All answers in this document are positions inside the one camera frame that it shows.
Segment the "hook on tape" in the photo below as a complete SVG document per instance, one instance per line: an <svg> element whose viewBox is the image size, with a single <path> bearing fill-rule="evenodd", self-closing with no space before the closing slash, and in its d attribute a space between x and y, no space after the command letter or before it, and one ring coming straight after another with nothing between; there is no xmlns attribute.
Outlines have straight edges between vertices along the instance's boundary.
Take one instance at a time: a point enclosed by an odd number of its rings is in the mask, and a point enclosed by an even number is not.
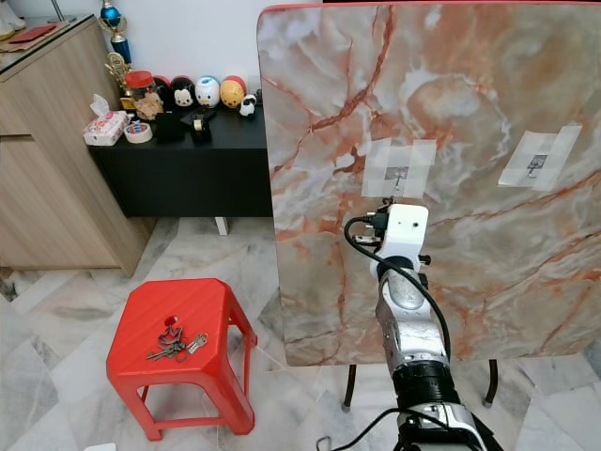
<svg viewBox="0 0 601 451"><path fill-rule="evenodd" d="M368 144L362 195L422 198L436 159L436 140L418 139L412 146L391 146L391 142L388 138Z"/></svg>
<svg viewBox="0 0 601 451"><path fill-rule="evenodd" d="M567 125L559 133L525 132L501 173L499 185L551 191L581 129L580 125Z"/></svg>

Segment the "bunch of keys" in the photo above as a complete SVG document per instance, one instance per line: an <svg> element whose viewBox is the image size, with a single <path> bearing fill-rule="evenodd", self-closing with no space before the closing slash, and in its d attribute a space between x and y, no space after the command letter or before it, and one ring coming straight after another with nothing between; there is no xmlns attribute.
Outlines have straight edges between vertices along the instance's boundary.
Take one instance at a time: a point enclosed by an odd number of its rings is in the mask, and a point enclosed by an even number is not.
<svg viewBox="0 0 601 451"><path fill-rule="evenodd" d="M208 341L207 334L197 335L192 343L187 343L188 339L183 335L183 327L177 327L175 330L172 325L167 326L165 332L159 335L159 352L151 352L146 358L159 360L162 357L175 358L176 362L183 362L188 355L194 354L199 348L205 346Z"/></svg>

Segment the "trophy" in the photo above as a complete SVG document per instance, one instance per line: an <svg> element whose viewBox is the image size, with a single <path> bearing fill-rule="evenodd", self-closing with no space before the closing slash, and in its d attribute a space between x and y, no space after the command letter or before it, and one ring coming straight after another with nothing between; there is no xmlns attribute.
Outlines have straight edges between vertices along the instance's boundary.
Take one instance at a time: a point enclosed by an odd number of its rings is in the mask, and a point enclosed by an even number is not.
<svg viewBox="0 0 601 451"><path fill-rule="evenodd" d="M124 97L121 98L121 106L124 110L135 109L133 106L131 88L125 81L125 76L131 70L131 65L127 64L125 59L123 59L123 56L117 52L110 52L106 59L107 62L104 63L104 67L111 75L113 75L113 77L115 77L116 83L123 92Z"/></svg>
<svg viewBox="0 0 601 451"><path fill-rule="evenodd" d="M125 37L128 21L121 15L119 10L113 6L111 0L102 0L102 8L100 9L98 22L104 31L111 34L111 45L113 46L113 50L123 56L126 64L130 64L130 45Z"/></svg>

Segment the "tissue box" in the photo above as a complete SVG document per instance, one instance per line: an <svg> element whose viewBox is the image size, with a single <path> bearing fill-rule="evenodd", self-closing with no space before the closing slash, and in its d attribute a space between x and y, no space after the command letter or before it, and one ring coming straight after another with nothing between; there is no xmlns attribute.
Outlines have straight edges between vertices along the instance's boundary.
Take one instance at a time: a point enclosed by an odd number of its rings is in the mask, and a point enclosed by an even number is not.
<svg viewBox="0 0 601 451"><path fill-rule="evenodd" d="M84 140L89 146L112 146L123 134L129 119L125 111L109 111L105 119L97 117L84 128Z"/></svg>

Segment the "glass jar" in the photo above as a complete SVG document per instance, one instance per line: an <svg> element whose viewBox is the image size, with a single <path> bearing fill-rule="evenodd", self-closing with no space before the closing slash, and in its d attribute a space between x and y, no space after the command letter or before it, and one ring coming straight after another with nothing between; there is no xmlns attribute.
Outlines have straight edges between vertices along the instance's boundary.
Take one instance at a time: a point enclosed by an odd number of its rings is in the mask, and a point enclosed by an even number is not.
<svg viewBox="0 0 601 451"><path fill-rule="evenodd" d="M152 73L147 70L133 70L125 76L125 82L131 88L133 106L138 117L154 120L158 113L162 113L162 101Z"/></svg>

